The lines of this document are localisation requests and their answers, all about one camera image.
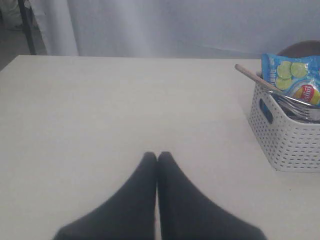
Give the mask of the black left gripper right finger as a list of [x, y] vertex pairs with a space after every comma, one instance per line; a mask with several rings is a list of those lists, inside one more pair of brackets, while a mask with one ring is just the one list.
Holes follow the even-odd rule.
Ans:
[[256, 226], [216, 205], [187, 178], [170, 152], [157, 160], [161, 237], [164, 240], [264, 240]]

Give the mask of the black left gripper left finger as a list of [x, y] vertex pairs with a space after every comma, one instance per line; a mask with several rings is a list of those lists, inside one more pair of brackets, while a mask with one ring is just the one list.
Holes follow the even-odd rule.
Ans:
[[125, 184], [92, 212], [63, 226], [57, 240], [153, 240], [157, 158], [146, 152]]

